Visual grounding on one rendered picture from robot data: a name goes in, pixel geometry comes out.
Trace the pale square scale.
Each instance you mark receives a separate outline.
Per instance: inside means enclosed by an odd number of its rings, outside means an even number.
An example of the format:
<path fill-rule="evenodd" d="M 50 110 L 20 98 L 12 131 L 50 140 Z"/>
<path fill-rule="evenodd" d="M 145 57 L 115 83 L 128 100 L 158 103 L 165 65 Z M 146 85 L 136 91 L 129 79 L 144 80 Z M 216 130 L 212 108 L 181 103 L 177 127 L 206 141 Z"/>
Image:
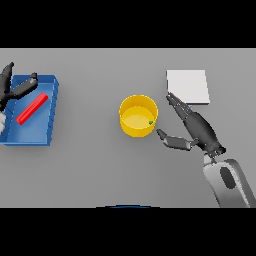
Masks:
<path fill-rule="evenodd" d="M 204 70 L 167 70 L 167 91 L 188 105 L 210 103 Z"/>

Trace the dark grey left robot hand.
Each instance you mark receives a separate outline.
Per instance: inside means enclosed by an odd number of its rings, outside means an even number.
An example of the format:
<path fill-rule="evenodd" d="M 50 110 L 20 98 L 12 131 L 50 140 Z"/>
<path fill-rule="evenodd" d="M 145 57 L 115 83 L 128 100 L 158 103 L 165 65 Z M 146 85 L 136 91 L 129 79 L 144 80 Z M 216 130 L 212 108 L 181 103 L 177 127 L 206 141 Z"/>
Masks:
<path fill-rule="evenodd" d="M 0 73 L 0 111 L 6 108 L 10 99 L 19 100 L 31 93 L 38 86 L 38 77 L 36 73 L 32 73 L 25 81 L 11 89 L 12 68 L 14 63 L 11 62 L 4 67 Z"/>

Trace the yellow bowl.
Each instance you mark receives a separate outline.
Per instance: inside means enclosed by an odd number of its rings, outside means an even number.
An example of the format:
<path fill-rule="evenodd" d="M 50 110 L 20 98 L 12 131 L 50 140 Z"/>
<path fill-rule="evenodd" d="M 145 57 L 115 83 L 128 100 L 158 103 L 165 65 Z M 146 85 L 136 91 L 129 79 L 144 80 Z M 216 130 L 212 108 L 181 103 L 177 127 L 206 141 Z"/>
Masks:
<path fill-rule="evenodd" d="M 119 120 L 122 131 L 133 138 L 148 136 L 155 127 L 158 107 L 148 96 L 135 94 L 125 98 L 119 107 Z"/>

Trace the red beaker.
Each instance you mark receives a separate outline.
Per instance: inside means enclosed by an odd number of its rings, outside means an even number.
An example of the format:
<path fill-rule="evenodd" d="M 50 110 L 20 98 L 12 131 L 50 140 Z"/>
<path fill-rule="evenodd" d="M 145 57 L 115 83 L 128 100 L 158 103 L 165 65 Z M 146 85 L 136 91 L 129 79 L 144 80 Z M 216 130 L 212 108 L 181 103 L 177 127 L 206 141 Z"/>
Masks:
<path fill-rule="evenodd" d="M 48 95 L 41 92 L 16 118 L 19 125 L 23 125 L 46 101 Z"/>

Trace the blue tray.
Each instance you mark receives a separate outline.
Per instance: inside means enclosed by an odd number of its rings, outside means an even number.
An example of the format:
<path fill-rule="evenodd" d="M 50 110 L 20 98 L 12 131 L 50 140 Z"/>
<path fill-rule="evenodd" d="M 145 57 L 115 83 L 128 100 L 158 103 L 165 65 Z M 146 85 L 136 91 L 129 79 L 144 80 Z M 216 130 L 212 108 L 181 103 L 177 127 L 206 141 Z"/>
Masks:
<path fill-rule="evenodd" d="M 55 75 L 39 75 L 38 87 L 20 100 L 11 99 L 5 108 L 5 129 L 0 135 L 0 144 L 6 146 L 49 146 L 52 140 L 58 80 Z M 16 118 L 41 94 L 48 99 L 20 125 Z"/>

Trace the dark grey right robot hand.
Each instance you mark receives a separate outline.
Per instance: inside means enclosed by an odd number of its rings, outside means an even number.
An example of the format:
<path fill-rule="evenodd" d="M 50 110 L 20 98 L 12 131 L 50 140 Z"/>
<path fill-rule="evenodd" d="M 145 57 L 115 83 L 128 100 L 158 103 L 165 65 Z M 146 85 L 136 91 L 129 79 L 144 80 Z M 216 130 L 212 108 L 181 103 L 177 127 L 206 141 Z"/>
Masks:
<path fill-rule="evenodd" d="M 163 130 L 157 129 L 156 132 L 166 147 L 190 151 L 193 146 L 198 146 L 211 158 L 226 152 L 226 148 L 219 142 L 211 125 L 199 113 L 194 112 L 171 92 L 168 93 L 166 99 L 192 137 L 192 140 L 188 141 L 184 138 L 169 136 Z"/>

